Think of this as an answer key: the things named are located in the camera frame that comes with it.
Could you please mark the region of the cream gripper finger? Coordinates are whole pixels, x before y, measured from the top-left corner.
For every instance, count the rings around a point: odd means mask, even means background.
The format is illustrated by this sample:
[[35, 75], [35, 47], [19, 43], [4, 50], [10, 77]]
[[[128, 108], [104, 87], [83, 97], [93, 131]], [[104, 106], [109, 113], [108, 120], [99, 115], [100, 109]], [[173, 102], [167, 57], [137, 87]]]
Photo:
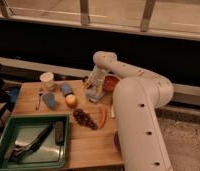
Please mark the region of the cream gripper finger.
[[88, 88], [90, 88], [91, 86], [92, 86], [91, 82], [90, 82], [89, 80], [85, 80], [85, 82], [84, 82], [84, 87], [85, 87], [86, 89], [88, 89]]
[[97, 88], [94, 92], [94, 96], [99, 97], [102, 94], [102, 88]]

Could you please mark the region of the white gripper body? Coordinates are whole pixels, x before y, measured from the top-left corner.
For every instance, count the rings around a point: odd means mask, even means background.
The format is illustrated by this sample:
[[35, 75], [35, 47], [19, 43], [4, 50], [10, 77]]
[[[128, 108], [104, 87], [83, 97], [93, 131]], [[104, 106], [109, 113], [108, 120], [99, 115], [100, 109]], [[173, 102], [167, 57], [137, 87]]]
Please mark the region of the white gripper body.
[[88, 80], [91, 82], [92, 86], [97, 88], [102, 88], [102, 84], [104, 82], [105, 76], [108, 71], [106, 69], [99, 68], [95, 66], [92, 72], [88, 76]]

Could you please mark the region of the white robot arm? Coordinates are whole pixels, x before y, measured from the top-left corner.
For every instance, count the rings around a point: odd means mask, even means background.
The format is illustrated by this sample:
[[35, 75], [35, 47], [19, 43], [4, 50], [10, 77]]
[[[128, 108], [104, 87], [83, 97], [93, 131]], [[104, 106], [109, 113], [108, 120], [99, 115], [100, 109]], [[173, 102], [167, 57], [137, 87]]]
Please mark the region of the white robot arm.
[[125, 171], [173, 171], [155, 114], [156, 108], [172, 99], [172, 83], [157, 73], [118, 61], [113, 52], [98, 51], [93, 62], [85, 82], [90, 101], [103, 97], [108, 72], [120, 78], [113, 91], [113, 110]]

